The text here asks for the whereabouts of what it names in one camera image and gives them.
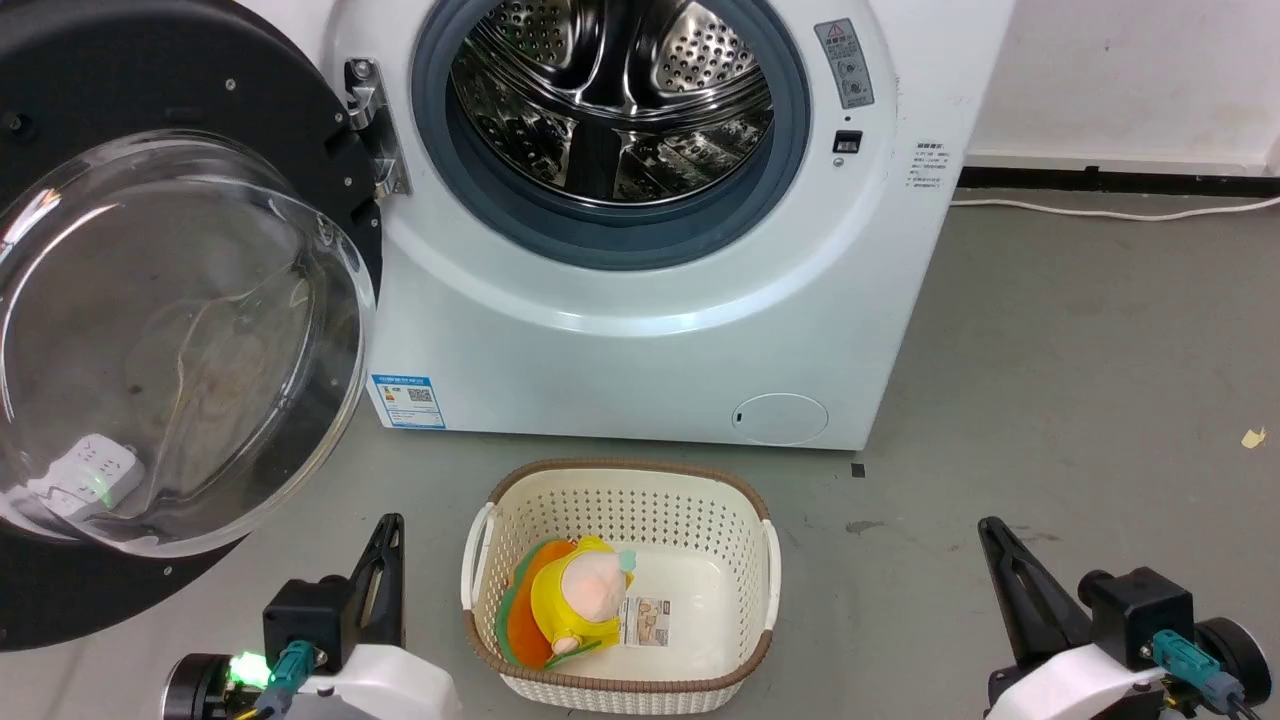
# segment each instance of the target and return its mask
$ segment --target white wall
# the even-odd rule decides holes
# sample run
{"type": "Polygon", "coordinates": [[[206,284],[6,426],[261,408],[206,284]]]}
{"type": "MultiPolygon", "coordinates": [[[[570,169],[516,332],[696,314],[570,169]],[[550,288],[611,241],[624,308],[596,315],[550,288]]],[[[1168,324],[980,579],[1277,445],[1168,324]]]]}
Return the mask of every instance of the white wall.
{"type": "Polygon", "coordinates": [[[968,163],[1280,174],[1280,0],[1020,0],[968,163]]]}

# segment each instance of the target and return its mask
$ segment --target stuffed toy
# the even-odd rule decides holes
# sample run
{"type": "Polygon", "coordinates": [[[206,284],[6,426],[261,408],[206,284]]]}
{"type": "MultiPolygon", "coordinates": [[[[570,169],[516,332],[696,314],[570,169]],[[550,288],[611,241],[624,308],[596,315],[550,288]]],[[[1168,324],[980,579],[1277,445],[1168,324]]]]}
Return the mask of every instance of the stuffed toy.
{"type": "Polygon", "coordinates": [[[512,570],[494,620],[503,657],[544,670],[616,644],[634,569],[635,552],[614,552],[594,536],[535,546],[512,570]]]}

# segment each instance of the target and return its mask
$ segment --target door hinge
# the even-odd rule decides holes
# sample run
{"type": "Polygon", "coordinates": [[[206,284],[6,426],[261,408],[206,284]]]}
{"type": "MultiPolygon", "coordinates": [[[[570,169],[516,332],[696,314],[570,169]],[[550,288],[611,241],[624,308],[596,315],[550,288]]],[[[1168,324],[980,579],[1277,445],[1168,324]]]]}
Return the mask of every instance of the door hinge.
{"type": "Polygon", "coordinates": [[[352,58],[343,72],[347,114],[374,163],[374,199],[413,195],[378,60],[352,58]]]}

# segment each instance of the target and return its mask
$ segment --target laundry basket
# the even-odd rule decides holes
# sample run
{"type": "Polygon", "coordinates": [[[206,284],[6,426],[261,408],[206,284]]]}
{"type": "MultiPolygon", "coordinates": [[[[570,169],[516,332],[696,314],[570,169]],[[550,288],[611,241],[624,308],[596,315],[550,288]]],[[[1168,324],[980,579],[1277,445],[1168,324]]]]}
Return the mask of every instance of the laundry basket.
{"type": "Polygon", "coordinates": [[[516,470],[489,496],[471,525],[461,589],[472,647],[521,696],[596,712],[707,712],[728,702],[764,660],[782,553],[760,496],[728,473],[548,460],[516,470]],[[650,629],[640,642],[631,633],[554,671],[507,662],[494,618],[511,570],[547,538],[582,536],[636,552],[627,597],[669,610],[666,633],[650,629]]]}

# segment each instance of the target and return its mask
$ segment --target white baseboard trim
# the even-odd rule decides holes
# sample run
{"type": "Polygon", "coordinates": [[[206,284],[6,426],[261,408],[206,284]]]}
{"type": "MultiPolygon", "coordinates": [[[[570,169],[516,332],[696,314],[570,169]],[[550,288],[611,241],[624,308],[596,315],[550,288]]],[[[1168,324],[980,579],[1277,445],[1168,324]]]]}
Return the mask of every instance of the white baseboard trim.
{"type": "Polygon", "coordinates": [[[1266,156],[1181,156],[1107,155],[970,147],[965,165],[978,168],[1023,168],[1034,170],[1083,170],[1097,165],[1105,173],[1160,173],[1171,176],[1280,176],[1280,138],[1266,156]]]}

